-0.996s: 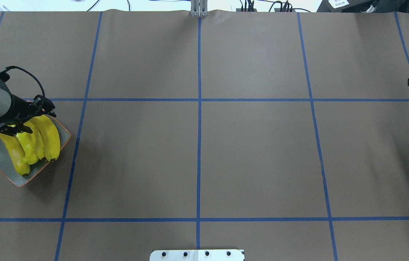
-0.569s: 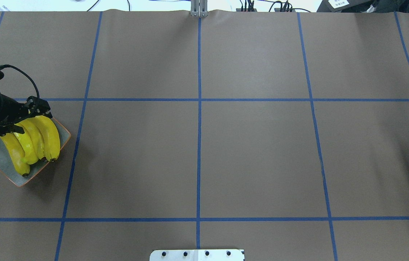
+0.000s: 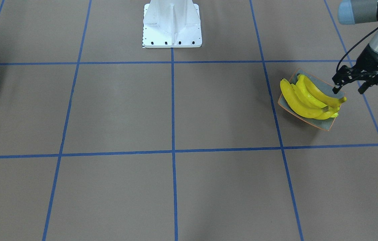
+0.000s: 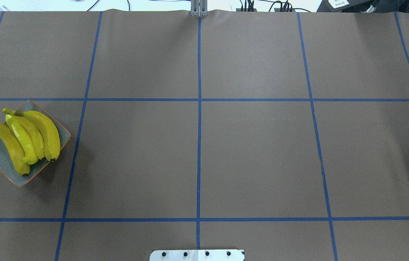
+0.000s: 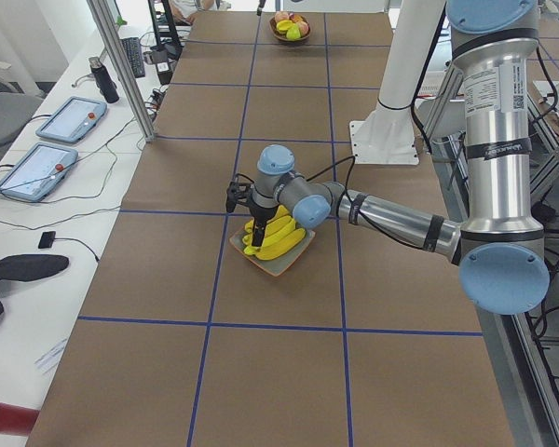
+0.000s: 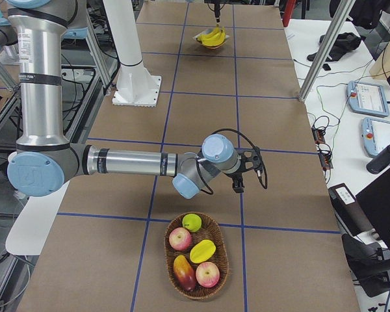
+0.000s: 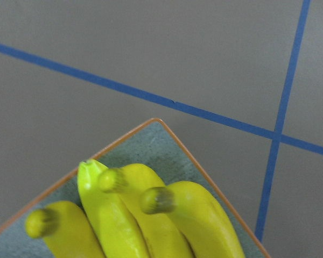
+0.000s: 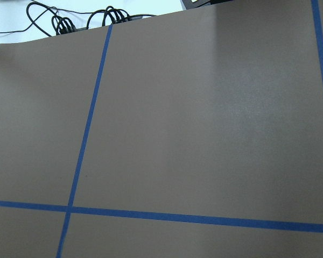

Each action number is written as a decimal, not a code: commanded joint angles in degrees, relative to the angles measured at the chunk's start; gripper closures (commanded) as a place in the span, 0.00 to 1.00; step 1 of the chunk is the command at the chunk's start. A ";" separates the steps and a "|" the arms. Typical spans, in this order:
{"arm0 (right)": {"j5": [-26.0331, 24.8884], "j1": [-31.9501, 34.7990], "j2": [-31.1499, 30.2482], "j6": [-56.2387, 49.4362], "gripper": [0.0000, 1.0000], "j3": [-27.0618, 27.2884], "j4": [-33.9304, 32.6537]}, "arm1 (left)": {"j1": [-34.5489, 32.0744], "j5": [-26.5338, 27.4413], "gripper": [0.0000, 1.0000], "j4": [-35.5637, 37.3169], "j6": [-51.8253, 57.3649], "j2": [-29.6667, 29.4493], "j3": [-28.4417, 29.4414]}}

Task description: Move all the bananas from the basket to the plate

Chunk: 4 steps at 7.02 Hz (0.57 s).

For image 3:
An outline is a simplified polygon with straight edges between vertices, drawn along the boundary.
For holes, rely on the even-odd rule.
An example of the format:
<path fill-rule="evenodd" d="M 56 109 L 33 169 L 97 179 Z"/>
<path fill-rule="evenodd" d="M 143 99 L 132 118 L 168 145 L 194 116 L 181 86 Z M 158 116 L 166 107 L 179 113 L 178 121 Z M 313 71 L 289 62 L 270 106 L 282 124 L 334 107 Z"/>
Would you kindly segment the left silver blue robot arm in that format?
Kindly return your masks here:
<path fill-rule="evenodd" d="M 343 0 L 338 7 L 337 18 L 343 25 L 378 22 L 378 0 Z M 334 94 L 344 85 L 354 81 L 362 82 L 358 89 L 360 94 L 378 85 L 378 26 L 368 36 L 372 38 L 356 59 L 354 66 L 337 64 L 336 73 L 332 78 Z"/>

